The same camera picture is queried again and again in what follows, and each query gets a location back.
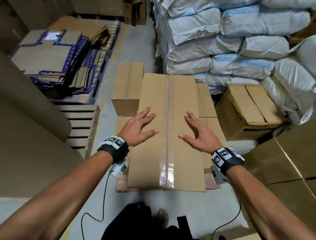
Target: person's right hand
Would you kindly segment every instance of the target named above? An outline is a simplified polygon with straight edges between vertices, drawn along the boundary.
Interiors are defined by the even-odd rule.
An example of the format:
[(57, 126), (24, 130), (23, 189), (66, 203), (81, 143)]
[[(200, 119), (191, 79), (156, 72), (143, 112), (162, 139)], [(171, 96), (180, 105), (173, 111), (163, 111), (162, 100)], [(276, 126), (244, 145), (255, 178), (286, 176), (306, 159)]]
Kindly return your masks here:
[(183, 139), (194, 148), (211, 155), (215, 150), (224, 147), (210, 125), (198, 120), (191, 112), (187, 112), (187, 114), (188, 116), (184, 116), (184, 118), (189, 124), (196, 128), (198, 131), (198, 138), (193, 139), (185, 134), (180, 134), (179, 138)]

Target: person's left hand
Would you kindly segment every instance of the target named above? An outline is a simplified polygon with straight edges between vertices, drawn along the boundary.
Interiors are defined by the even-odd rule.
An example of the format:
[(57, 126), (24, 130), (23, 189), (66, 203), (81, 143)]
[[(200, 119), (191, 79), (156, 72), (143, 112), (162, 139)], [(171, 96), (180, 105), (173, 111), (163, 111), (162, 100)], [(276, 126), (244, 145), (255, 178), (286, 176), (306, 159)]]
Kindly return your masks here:
[(128, 146), (135, 146), (145, 141), (147, 138), (150, 138), (157, 133), (159, 133), (158, 129), (152, 129), (148, 132), (142, 132), (142, 127), (144, 124), (149, 123), (156, 114), (150, 114), (146, 117), (149, 112), (150, 107), (147, 107), (144, 111), (137, 114), (135, 117), (132, 117), (127, 121), (123, 129), (119, 132), (118, 136), (125, 139)]

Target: wrist strap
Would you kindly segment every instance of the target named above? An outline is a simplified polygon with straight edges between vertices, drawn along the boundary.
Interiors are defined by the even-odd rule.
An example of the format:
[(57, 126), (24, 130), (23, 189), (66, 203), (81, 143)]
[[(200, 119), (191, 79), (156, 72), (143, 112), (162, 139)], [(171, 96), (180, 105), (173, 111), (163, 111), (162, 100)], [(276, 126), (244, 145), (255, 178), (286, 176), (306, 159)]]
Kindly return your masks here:
[(112, 136), (101, 142), (101, 147), (99, 147), (98, 151), (106, 151), (111, 154), (113, 164), (115, 164), (121, 163), (130, 150), (127, 142), (122, 137)]
[(212, 155), (212, 161), (224, 176), (231, 167), (243, 166), (245, 163), (244, 158), (232, 148), (217, 149)]

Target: gray floor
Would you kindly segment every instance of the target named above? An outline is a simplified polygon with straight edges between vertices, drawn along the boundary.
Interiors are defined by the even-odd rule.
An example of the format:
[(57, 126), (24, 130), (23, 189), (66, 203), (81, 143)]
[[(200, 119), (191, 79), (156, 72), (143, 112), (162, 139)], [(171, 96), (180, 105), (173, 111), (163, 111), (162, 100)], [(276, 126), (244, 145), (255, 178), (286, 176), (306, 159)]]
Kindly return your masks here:
[[(155, 65), (155, 31), (150, 18), (147, 19), (146, 26), (133, 27), (122, 24), (118, 41), (107, 65), (97, 97), (96, 104), (101, 108), (101, 115), (92, 153), (96, 151), (101, 141), (114, 134), (117, 115), (111, 103), (111, 95), (117, 64), (120, 61), (144, 62), (146, 73), (162, 73), (161, 64), (159, 64), (160, 66)], [(248, 152), (255, 144), (255, 141), (228, 143), (240, 154)], [(107, 174), (69, 226), (62, 239), (82, 239), (80, 222), (85, 212), (89, 212), (97, 219), (102, 219), (102, 201), (106, 177)], [(116, 193), (115, 187), (116, 179), (110, 176), (106, 189), (104, 221), (99, 223), (89, 216), (85, 216), (83, 220), (85, 239), (100, 239), (106, 226), (126, 204), (140, 200), (145, 201), (151, 207), (153, 214), (157, 213), (160, 208), (166, 209), (170, 218), (169, 225), (177, 226), (176, 217), (186, 215), (193, 237), (211, 234), (217, 227), (234, 218), (239, 210), (238, 200), (228, 184), (224, 184), (222, 189), (219, 190), (208, 190), (207, 193), (160, 190), (142, 193)], [(25, 199), (17, 199), (0, 203), (0, 223), (24, 202)], [(240, 225), (247, 226), (242, 214), (223, 229)]]

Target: black cable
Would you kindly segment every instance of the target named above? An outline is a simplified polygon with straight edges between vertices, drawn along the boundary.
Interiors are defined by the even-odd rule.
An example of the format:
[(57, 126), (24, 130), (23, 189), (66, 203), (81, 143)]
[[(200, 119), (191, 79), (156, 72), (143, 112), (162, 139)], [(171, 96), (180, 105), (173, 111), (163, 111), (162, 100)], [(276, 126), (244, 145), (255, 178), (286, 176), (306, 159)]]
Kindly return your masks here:
[(228, 223), (226, 223), (226, 224), (224, 224), (224, 225), (219, 226), (218, 228), (216, 228), (215, 231), (214, 231), (213, 234), (212, 234), (211, 240), (213, 240), (214, 233), (215, 233), (218, 229), (220, 229), (221, 227), (226, 226), (226, 225), (230, 224), (231, 222), (233, 222), (233, 221), (239, 216), (240, 212), (241, 212), (241, 201), (239, 200), (239, 212), (237, 213), (236, 217), (234, 217), (234, 219), (231, 220), (231, 221), (229, 221)]
[(109, 180), (109, 176), (110, 176), (111, 172), (113, 172), (113, 171), (110, 171), (110, 172), (109, 172), (109, 175), (107, 176), (107, 179), (106, 179), (105, 189), (104, 189), (102, 220), (98, 220), (98, 219), (96, 219), (95, 217), (92, 217), (92, 216), (90, 215), (90, 213), (88, 213), (88, 212), (85, 212), (85, 213), (82, 215), (82, 218), (81, 218), (81, 233), (82, 233), (82, 238), (83, 238), (83, 240), (84, 240), (84, 235), (83, 235), (82, 221), (83, 221), (83, 217), (84, 217), (84, 215), (86, 215), (86, 214), (87, 214), (87, 215), (89, 215), (92, 219), (94, 219), (95, 221), (98, 221), (98, 222), (100, 222), (100, 223), (101, 223), (101, 222), (103, 222), (103, 220), (104, 220), (105, 192), (106, 192), (107, 181)]

